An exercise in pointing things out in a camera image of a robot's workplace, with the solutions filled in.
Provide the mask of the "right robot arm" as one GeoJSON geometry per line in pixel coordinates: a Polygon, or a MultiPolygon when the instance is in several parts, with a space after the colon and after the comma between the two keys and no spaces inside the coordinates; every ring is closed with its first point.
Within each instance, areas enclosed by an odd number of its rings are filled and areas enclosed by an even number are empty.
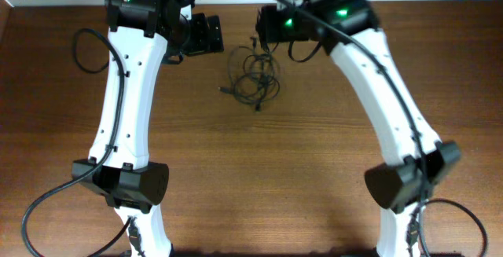
{"type": "Polygon", "coordinates": [[[409,93],[368,0],[275,0],[257,24],[264,43],[315,41],[346,76],[376,133],[384,161],[365,172],[380,207],[376,256],[426,256],[422,214],[461,158],[409,93]]]}

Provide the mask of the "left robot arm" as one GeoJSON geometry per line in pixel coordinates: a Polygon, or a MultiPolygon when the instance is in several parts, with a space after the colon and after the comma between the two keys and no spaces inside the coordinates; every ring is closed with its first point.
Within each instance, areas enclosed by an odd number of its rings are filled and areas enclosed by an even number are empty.
{"type": "Polygon", "coordinates": [[[123,222],[132,256],[171,256],[161,202],[169,169],[149,158],[149,120],[160,67],[223,49],[219,19],[196,0],[105,0],[109,53],[101,120],[72,177],[104,197],[123,222]]]}

